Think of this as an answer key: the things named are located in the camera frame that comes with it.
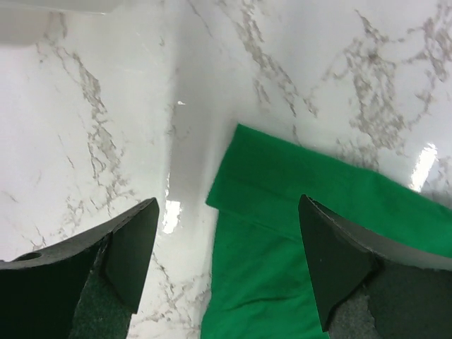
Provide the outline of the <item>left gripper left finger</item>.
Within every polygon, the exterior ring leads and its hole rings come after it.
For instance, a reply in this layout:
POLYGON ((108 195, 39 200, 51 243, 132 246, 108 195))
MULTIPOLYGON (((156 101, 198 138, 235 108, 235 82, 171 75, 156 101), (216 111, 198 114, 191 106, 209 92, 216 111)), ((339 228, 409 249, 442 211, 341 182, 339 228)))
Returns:
POLYGON ((2 338, 126 338, 159 217, 156 198, 43 249, 1 262, 2 338))

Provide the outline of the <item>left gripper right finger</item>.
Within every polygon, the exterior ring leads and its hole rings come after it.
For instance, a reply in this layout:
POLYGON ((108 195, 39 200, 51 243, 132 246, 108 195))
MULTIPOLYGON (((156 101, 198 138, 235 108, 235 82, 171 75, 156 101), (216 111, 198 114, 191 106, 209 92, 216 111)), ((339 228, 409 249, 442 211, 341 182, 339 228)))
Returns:
POLYGON ((451 259, 367 230, 308 196, 299 223, 329 338, 450 338, 451 259))

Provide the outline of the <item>green t-shirt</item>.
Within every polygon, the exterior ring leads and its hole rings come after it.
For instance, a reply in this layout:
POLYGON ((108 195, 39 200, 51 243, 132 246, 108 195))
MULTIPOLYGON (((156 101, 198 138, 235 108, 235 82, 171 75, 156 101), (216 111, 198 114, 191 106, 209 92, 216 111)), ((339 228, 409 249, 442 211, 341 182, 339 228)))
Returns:
POLYGON ((239 125, 206 203, 219 212, 202 338, 324 338, 302 195, 417 249, 451 255, 451 210, 368 169, 239 125))

